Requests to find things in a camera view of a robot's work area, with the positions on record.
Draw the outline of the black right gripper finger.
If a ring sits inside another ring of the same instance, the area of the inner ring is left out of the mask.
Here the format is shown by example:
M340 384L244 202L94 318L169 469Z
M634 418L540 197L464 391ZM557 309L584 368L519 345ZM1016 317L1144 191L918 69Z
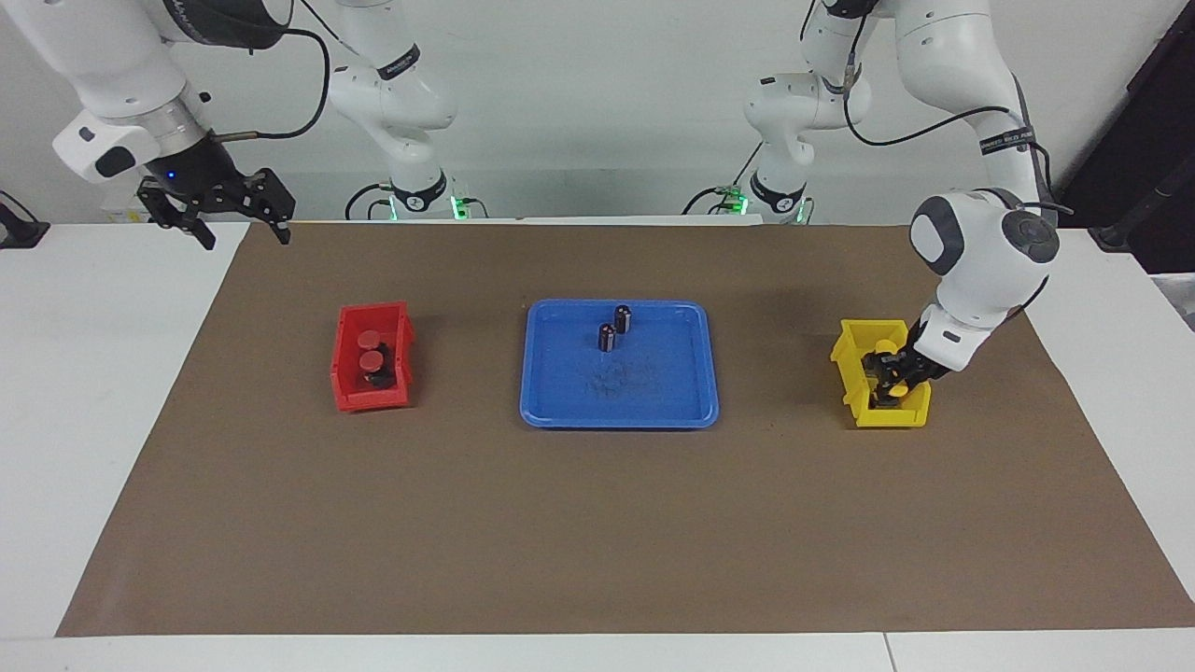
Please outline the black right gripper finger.
M178 210L173 204L164 204L163 208L154 209L154 222L163 230L176 230L189 236L212 251L217 238L206 222L191 210Z
M265 222L282 245L288 245L292 239L289 222L295 204L294 196L269 167L261 169L250 178L251 216Z

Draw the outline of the yellow plastic bin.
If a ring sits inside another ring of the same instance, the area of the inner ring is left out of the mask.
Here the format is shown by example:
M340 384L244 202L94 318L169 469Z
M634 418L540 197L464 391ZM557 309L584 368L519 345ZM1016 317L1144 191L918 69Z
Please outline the yellow plastic bin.
M875 391L878 380L864 374L863 358L872 353L878 340L891 340L900 348L908 340L909 328L901 320L842 319L831 361L836 365L842 383L842 403L848 407L854 424L862 428L915 428L929 420L932 387L925 381L921 398L913 404L878 405Z

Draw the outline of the black table clamp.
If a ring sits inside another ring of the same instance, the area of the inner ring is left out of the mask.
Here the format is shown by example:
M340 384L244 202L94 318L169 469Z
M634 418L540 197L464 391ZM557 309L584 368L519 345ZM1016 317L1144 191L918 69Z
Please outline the black table clamp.
M0 250L36 248L51 224L35 216L22 201L0 189Z

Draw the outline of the red plastic bin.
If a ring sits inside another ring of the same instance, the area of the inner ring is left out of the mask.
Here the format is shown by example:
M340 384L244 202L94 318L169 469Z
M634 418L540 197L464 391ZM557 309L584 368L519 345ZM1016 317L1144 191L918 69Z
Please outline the red plastic bin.
M384 350L392 358L396 385L370 387L358 374L356 344L358 332L376 330L384 336ZM410 407L413 403L413 364L410 354L415 344L413 320L407 303L358 303L343 306L333 336L330 378L333 403L342 413L370 413Z

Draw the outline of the black stand pole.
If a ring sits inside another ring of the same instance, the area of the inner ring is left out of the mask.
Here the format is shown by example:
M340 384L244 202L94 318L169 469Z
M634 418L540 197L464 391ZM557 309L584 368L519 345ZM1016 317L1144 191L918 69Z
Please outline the black stand pole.
M1152 214L1191 181L1195 181L1195 154L1185 157L1139 203L1133 204L1124 216L1119 216L1119 221L1108 226L1089 227L1087 234L1104 252L1130 253L1132 231L1147 221Z

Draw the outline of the blue plastic tray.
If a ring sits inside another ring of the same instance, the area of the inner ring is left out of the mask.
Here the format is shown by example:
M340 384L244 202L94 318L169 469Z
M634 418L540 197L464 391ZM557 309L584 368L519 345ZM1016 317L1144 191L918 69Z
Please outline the blue plastic tray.
M613 352L598 329L632 310ZM711 328L692 301L546 299L528 310L519 413L543 429L701 430L721 417Z

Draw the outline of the brown paper mat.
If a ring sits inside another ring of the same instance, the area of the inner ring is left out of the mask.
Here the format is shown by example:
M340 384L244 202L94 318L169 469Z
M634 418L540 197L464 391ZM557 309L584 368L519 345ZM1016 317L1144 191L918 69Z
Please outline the brown paper mat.
M901 227L252 227L57 631L1195 625L1025 317L925 427L853 424L840 320L912 318L934 285ZM526 424L547 298L699 303L721 419ZM413 403L342 413L341 308L392 301Z

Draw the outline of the black cabinet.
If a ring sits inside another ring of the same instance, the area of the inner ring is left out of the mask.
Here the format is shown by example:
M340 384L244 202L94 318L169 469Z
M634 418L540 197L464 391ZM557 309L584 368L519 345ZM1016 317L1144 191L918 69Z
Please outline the black cabinet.
M1076 210L1064 230L1119 221L1195 154L1195 0L1162 36L1127 86L1128 99L1064 184ZM1195 273L1195 181L1132 231L1130 255L1147 273Z

